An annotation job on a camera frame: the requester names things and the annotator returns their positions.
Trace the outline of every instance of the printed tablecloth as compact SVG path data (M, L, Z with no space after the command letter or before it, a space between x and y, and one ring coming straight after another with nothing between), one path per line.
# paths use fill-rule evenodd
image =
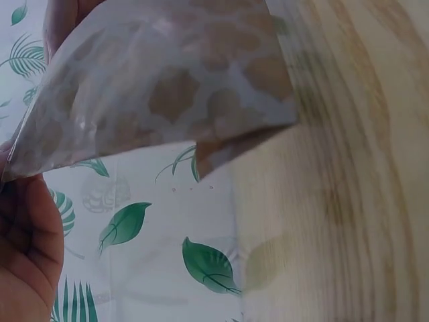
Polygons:
M46 69L46 1L0 4L0 140ZM231 179L200 182L192 142L45 173L66 255L51 321L241 321Z

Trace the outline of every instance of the giraffe print pattern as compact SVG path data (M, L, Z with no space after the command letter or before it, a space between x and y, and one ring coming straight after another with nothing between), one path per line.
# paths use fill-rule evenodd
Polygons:
M219 143L294 121L263 0L107 0L63 43L3 180L144 146Z

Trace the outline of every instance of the green leaf print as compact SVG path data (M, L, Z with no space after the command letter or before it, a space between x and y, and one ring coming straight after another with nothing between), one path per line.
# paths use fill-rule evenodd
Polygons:
M0 63L0 67L8 62L14 73L24 78L45 72L44 49L41 46L34 46L40 42L38 40L26 43L28 38L29 35L25 34L18 38L12 46L9 58Z
M96 173L100 174L101 176L106 176L107 178L110 178L109 172L107 172L106 166L104 165L103 161L101 161L101 159L81 161L76 164L73 164L70 167L76 168L78 166L86 166L87 168L93 169Z
M29 105L32 103L34 95L36 95L37 91L38 91L38 86L33 87L32 89L29 89L28 91L25 92L25 95L22 101L27 107L29 107Z
M284 19L282 17L279 17L277 15L271 15L273 17L273 23L274 23L274 28L276 30L276 32L279 35L288 35L289 34L289 28L288 25L286 24L286 21L284 21Z
M210 246L192 243L187 237L182 244L182 255L189 274L209 290L241 294L234 282L233 267L222 252Z
M68 301L68 297L66 278L62 306L60 306L57 291L50 322L98 322L93 293L88 284L83 287L81 282L79 282L78 286L74 283L71 303Z
M11 101L12 101L12 100L10 99L10 100L8 100L8 101L6 101L6 102L2 102L2 104L0 104L0 107L8 106L8 105L9 105L9 103L10 103Z
M73 202L64 193L53 191L52 189L49 189L49 192L61 214L62 228L65 237L74 227L74 219L76 216L73 211Z
M100 234L100 255L107 247L129 242L140 232L151 203L133 203L118 211Z
M184 151L180 152L179 155L176 157L176 159L173 161L173 163L170 163L169 165L167 165L166 167L164 167L155 177L155 183L156 180L158 179L158 177L160 176L160 174L167 170L169 167L172 167L172 175L175 175L176 173L176 169L177 169L177 165L179 165L179 163L183 162L183 161L187 161L187 160L192 160L191 161L191 171L192 171L192 175L195 179L196 182L200 182L200 176L198 174L198 171L196 169L196 156L195 156L195 151L196 151L196 146L190 146L189 148L186 148Z
M16 8L13 13L12 13L12 24L11 25L16 25L17 23L21 22L22 19L25 18L25 16L27 15L28 12L28 7L27 7L27 1L21 6Z
M200 182L200 175L199 175L198 170L196 168L196 155L195 154L192 156L192 161L190 162L190 169L192 171L192 175L194 176L195 181Z

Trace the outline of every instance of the wooden board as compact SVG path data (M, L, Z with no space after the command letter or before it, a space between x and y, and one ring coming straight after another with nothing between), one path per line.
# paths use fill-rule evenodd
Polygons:
M300 124L233 163L245 322L429 321L429 2L268 5Z

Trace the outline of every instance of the hand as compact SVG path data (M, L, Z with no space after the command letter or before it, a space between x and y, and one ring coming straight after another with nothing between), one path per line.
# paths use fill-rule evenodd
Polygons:
M104 0L48 0L44 22L44 48L49 64L63 41Z
M0 172L8 153L0 152ZM43 176L8 182L0 193L0 321L48 322L63 259L61 216Z

